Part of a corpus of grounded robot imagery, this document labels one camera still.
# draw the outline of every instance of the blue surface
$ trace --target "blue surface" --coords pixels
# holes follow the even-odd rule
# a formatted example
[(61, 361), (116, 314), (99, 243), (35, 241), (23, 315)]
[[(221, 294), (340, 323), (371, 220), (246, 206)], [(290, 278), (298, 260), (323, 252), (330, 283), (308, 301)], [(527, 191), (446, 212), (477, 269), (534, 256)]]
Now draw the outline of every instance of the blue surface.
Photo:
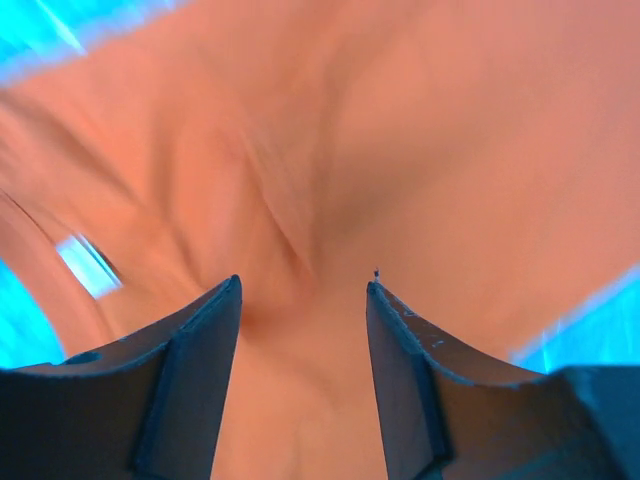
[[(0, 83), (142, 25), (174, 0), (2, 0)], [(0, 367), (61, 361), (55, 333), (19, 280), (0, 262)], [(589, 299), (556, 328), (515, 355), (514, 363), (549, 372), (568, 364), (640, 364), (640, 273)]]

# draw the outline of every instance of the orange shirt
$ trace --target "orange shirt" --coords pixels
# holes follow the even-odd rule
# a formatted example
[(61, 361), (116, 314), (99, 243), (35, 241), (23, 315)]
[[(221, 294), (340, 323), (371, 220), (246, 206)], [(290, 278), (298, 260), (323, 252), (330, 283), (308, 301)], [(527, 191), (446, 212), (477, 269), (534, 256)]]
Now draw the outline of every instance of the orange shirt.
[(71, 355), (238, 273), (216, 478), (383, 479), (376, 267), (504, 358), (638, 260), (639, 10), (191, 2), (0, 93), (0, 256)]

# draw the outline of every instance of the orange garment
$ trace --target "orange garment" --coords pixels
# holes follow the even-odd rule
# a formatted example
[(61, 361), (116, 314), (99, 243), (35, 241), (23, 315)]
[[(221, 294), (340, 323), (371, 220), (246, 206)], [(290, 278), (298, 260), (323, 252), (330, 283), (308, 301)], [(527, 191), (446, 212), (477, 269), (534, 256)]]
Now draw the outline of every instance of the orange garment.
[[(637, 2), (200, 0), (0, 93), (0, 256), (74, 354), (227, 276), (218, 480), (383, 479), (382, 280), (499, 357), (638, 260)], [(124, 286), (94, 301), (54, 245)]]

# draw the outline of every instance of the white tag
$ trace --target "white tag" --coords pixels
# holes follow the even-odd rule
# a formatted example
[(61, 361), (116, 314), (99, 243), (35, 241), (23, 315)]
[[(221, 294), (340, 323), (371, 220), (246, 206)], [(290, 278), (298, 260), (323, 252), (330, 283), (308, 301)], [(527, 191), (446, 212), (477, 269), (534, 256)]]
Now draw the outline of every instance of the white tag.
[(107, 262), (83, 236), (69, 237), (56, 249), (93, 298), (100, 298), (122, 286)]

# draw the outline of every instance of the orange cloth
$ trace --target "orange cloth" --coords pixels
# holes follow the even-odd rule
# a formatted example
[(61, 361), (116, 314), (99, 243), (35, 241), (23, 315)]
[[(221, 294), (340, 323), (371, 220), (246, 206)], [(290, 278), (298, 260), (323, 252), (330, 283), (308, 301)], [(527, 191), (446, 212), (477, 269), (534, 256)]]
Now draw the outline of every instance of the orange cloth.
[[(69, 354), (240, 274), (215, 478), (383, 479), (374, 268), (506, 357), (638, 260), (638, 24), (621, 1), (194, 1), (0, 93), (0, 255)], [(74, 232), (121, 290), (65, 270)]]

